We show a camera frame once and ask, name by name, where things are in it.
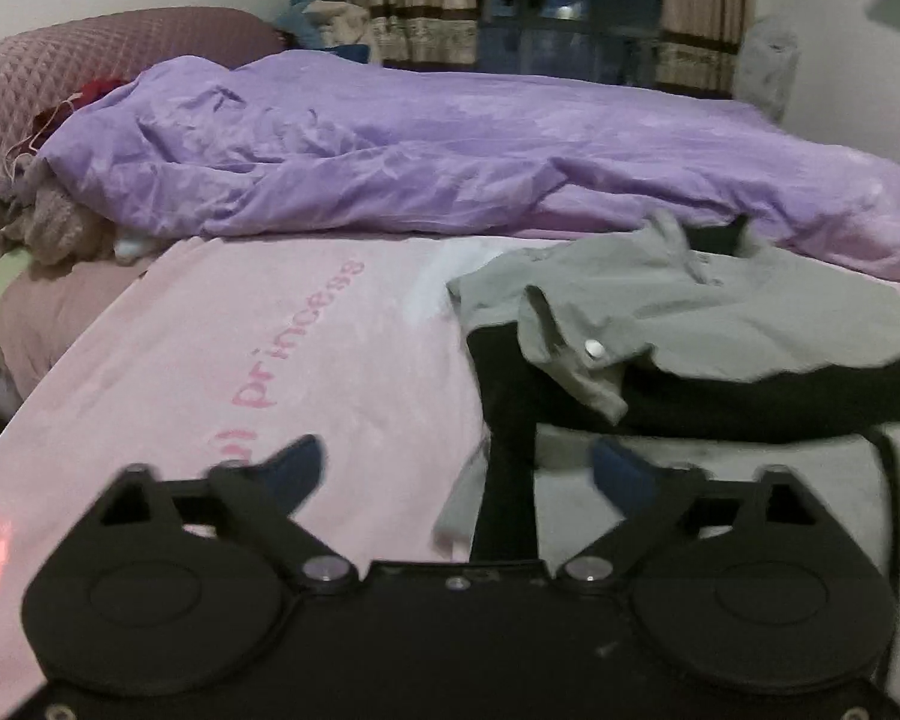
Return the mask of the grey and black jacket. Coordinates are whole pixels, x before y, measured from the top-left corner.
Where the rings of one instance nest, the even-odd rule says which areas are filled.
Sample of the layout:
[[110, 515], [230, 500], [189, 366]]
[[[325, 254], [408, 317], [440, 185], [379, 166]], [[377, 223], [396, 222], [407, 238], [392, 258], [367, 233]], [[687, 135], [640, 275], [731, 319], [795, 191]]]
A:
[[476, 561], [556, 564], [594, 539], [603, 436], [671, 455], [900, 422], [900, 295], [744, 221], [512, 250], [448, 294], [487, 434], [437, 530]]

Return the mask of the brown clothes heap on bed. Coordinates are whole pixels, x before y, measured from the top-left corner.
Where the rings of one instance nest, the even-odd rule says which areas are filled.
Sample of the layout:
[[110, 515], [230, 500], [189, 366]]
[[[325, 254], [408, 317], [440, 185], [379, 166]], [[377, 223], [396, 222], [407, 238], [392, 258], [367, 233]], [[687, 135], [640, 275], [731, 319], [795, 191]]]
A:
[[0, 190], [0, 232], [43, 266], [113, 257], [113, 224], [77, 203], [50, 166], [32, 154], [11, 163]]

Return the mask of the pile of clothes by curtain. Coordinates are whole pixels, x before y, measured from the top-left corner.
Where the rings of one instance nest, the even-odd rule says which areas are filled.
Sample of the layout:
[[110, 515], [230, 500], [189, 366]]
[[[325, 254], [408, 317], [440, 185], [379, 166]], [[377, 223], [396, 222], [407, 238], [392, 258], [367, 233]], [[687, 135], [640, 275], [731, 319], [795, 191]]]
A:
[[289, 0], [274, 27], [290, 49], [322, 50], [359, 64], [382, 63], [368, 9], [349, 0]]

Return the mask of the pink plush blanket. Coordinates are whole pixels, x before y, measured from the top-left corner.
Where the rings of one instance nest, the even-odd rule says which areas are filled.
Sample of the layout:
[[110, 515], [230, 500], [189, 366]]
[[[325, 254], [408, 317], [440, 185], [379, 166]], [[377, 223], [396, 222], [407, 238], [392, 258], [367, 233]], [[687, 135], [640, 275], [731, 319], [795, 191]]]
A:
[[40, 564], [125, 466], [325, 447], [302, 525], [357, 564], [461, 559], [486, 444], [448, 283], [502, 238], [187, 241], [57, 355], [0, 436], [0, 718], [40, 688]]

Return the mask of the mauve bed sheet mattress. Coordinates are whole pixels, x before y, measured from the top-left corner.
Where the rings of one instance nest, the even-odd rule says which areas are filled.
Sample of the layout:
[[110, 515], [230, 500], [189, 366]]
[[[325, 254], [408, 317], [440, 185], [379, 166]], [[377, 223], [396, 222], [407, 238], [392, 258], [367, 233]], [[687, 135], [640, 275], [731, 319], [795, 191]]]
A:
[[0, 299], [0, 359], [27, 398], [76, 340], [155, 262], [30, 265]]

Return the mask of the purple duvet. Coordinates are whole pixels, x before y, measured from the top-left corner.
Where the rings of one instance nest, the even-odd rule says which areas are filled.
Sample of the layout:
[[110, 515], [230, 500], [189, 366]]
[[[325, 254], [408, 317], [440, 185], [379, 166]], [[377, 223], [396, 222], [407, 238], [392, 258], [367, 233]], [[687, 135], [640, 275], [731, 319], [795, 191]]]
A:
[[312, 50], [238, 68], [185, 55], [71, 115], [37, 163], [75, 202], [164, 241], [573, 238], [666, 211], [745, 218], [797, 254], [900, 281], [900, 165], [725, 99]]

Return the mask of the quilted mauve headboard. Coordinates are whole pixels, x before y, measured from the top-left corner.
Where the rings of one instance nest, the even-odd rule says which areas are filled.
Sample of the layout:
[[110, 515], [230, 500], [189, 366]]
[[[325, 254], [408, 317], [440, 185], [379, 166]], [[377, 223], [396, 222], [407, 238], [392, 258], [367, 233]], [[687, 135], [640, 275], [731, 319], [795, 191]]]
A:
[[125, 11], [4, 37], [0, 185], [4, 158], [30, 132], [35, 115], [87, 83], [132, 80], [142, 70], [178, 55], [198, 55], [235, 68], [285, 48], [284, 37], [274, 26], [244, 10], [224, 7]]

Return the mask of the covered standing fan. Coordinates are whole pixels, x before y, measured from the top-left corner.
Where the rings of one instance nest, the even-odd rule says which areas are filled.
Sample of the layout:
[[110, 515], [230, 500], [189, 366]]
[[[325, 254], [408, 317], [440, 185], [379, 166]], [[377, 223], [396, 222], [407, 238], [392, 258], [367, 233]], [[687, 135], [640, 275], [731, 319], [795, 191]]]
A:
[[751, 104], [780, 124], [797, 76], [800, 48], [792, 25], [782, 16], [763, 16], [741, 41], [731, 78], [731, 97]]

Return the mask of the right beige striped curtain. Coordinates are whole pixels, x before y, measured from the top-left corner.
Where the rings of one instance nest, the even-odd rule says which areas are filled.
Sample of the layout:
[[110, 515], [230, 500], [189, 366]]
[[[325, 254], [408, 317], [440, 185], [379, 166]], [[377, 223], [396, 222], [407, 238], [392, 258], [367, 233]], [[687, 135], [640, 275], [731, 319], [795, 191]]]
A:
[[752, 10], [752, 0], [662, 0], [656, 87], [728, 99]]

